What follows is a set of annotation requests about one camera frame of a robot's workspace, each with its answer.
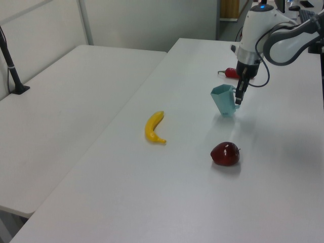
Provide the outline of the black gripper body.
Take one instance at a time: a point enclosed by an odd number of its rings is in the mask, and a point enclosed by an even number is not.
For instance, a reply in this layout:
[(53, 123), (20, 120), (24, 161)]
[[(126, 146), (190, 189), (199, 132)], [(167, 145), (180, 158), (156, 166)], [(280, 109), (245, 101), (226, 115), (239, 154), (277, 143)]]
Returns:
[(236, 73), (239, 77), (252, 79), (257, 75), (259, 66), (260, 66), (259, 61), (257, 61), (256, 64), (252, 64), (252, 65), (244, 64), (238, 61), (236, 65)]

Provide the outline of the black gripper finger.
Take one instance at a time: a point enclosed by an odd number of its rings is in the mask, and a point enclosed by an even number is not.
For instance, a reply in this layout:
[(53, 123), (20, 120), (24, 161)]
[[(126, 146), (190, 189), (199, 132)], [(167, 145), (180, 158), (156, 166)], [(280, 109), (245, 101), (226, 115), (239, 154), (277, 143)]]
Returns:
[(248, 77), (244, 77), (242, 79), (242, 83), (243, 83), (243, 88), (242, 88), (242, 97), (244, 97), (245, 92), (247, 91), (247, 88), (250, 84), (250, 79)]
[(235, 90), (235, 104), (241, 105), (245, 93), (245, 79), (240, 77)]

